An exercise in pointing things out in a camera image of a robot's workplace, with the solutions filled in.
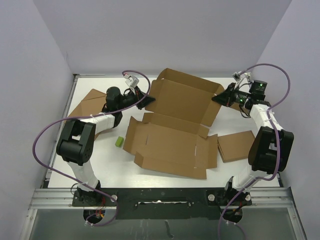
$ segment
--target wall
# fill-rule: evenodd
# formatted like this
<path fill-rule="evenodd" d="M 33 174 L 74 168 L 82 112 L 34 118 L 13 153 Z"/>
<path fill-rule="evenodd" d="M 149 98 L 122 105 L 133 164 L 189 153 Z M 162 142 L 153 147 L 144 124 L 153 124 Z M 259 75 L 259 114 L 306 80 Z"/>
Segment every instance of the wall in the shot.
<path fill-rule="evenodd" d="M 292 187 L 308 240 L 320 239 L 320 1 L 293 0 L 263 51 L 259 63 L 283 67 L 291 78 L 288 98 L 277 106 L 279 123 L 295 135 L 282 179 Z M 257 79 L 267 81 L 271 103 L 287 89 L 286 79 L 270 67 L 257 67 Z"/>
<path fill-rule="evenodd" d="M 76 74 L 230 76 L 258 61 L 291 0 L 34 2 Z"/>
<path fill-rule="evenodd" d="M 38 132 L 59 119 L 73 75 L 32 0 L 0 3 L 0 233 L 19 239 L 45 169 L 32 156 Z M 48 163 L 57 128 L 37 152 Z"/>

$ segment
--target screw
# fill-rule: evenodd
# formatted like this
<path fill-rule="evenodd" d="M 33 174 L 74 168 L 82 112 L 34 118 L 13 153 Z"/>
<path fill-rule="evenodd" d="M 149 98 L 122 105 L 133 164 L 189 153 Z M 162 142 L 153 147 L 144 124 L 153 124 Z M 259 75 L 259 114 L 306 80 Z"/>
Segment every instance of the screw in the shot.
<path fill-rule="evenodd" d="M 246 200 L 246 201 L 250 201 L 250 200 L 251 200 L 250 194 L 248 194 L 247 196 L 245 196 L 245 200 Z"/>
<path fill-rule="evenodd" d="M 215 200 L 215 195 L 209 194 L 208 195 L 208 199 L 209 199 L 210 202 L 213 202 Z"/>
<path fill-rule="evenodd" d="M 113 198 L 114 198 L 114 200 L 116 200 L 116 201 L 118 200 L 117 195 L 114 195 L 114 194 L 113 194 L 111 197 L 113 197 Z"/>

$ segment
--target white table surface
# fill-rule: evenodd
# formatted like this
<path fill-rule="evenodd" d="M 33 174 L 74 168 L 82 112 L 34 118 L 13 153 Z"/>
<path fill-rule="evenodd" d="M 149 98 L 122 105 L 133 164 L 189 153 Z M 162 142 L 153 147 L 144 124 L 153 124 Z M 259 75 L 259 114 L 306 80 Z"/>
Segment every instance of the white table surface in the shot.
<path fill-rule="evenodd" d="M 145 92 L 148 87 L 147 81 L 142 77 L 139 79 L 138 86 Z M 206 79 L 220 83 L 224 88 L 227 88 L 228 84 L 233 81 L 233 78 Z M 69 113 L 75 109 L 91 89 L 106 92 L 112 86 L 119 87 L 122 93 L 128 88 L 124 78 L 79 78 Z M 237 175 L 248 164 L 247 159 L 223 163 L 220 154 L 218 154 L 217 168 L 207 169 L 207 179 L 204 180 L 139 167 L 134 163 L 135 156 L 127 153 L 122 148 L 116 147 L 115 142 L 119 136 L 126 136 L 130 117 L 133 116 L 137 120 L 142 120 L 145 112 L 145 110 L 138 110 L 136 107 L 123 111 L 121 123 L 116 128 L 102 132 L 95 140 L 90 160 L 93 171 L 100 180 L 102 188 L 224 188 L 230 177 Z M 218 134 L 218 136 L 223 136 L 248 130 L 252 130 L 255 135 L 258 132 L 251 118 L 243 118 L 240 112 L 231 108 L 221 107 L 210 128 L 209 135 Z M 56 155 L 53 167 L 74 177 L 72 169 L 59 155 Z M 70 188 L 74 183 L 75 181 L 52 172 L 48 187 Z M 272 181 L 260 181 L 255 186 L 279 187 L 280 185 L 277 178 L 275 178 Z"/>

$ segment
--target folded cardboard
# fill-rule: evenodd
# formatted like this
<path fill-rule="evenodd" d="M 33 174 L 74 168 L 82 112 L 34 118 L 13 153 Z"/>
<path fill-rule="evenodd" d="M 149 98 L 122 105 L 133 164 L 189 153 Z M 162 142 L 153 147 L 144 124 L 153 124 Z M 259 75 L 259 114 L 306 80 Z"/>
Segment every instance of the folded cardboard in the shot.
<path fill-rule="evenodd" d="M 208 137 L 205 126 L 221 107 L 211 98 L 223 91 L 216 82 L 163 70 L 149 93 L 156 100 L 145 108 L 153 113 L 130 119 L 123 149 L 144 169 L 206 179 L 206 169 L 217 167 L 218 137 Z"/>
<path fill-rule="evenodd" d="M 218 149 L 224 163 L 247 159 L 255 136 L 252 131 L 243 131 L 218 137 Z"/>
<path fill-rule="evenodd" d="M 91 89 L 68 117 L 96 115 L 101 112 L 105 103 L 106 94 L 96 89 Z"/>

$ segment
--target flattened cardboard box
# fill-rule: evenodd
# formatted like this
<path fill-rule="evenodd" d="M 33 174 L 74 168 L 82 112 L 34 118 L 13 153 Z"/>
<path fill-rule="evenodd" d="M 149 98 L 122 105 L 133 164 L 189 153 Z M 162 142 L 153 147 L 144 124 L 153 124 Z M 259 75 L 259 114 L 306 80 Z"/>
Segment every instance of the flattened cardboard box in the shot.
<path fill-rule="evenodd" d="M 106 94 L 96 89 L 91 89 L 68 117 L 85 117 L 90 116 L 91 114 L 96 115 L 101 112 L 105 103 Z M 96 139 L 99 134 L 100 133 L 97 133 L 94 136 L 94 139 Z"/>
<path fill-rule="evenodd" d="M 206 179 L 206 169 L 217 167 L 218 136 L 208 137 L 205 126 L 221 107 L 211 98 L 222 91 L 218 83 L 163 70 L 149 93 L 156 100 L 145 108 L 153 113 L 131 117 L 123 149 L 144 169 Z"/>
<path fill-rule="evenodd" d="M 255 141 L 252 131 L 243 131 L 218 137 L 218 149 L 224 163 L 247 159 Z"/>

